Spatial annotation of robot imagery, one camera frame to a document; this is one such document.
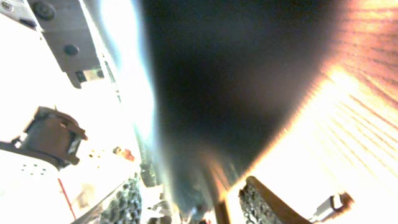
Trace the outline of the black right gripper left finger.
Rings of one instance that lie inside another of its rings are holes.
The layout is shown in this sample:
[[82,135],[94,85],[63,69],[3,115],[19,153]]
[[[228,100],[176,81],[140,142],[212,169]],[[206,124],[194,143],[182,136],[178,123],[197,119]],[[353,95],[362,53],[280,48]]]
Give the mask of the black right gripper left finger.
[[140,182],[138,174],[130,176],[72,224],[140,224]]

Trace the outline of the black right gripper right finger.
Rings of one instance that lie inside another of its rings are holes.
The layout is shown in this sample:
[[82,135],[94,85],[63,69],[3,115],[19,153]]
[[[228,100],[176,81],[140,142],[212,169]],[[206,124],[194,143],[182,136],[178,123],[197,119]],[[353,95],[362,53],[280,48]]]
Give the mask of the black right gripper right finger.
[[246,223],[312,224],[299,215],[254,176],[239,190],[239,204]]

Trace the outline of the white power strip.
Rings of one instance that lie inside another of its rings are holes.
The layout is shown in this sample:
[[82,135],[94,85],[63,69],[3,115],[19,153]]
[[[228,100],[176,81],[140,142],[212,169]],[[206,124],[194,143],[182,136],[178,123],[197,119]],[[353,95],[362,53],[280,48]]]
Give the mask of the white power strip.
[[139,175],[103,5],[1,2],[2,223],[72,223]]

